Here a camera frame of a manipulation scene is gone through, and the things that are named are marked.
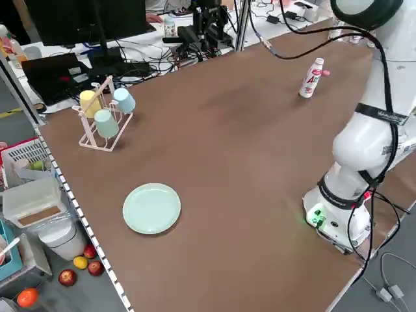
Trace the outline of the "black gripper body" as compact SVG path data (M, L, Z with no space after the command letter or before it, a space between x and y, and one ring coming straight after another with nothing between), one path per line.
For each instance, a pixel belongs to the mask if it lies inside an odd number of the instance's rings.
M223 5L220 0L196 0L194 2L196 12L204 18L209 18L215 14L227 12L227 6Z

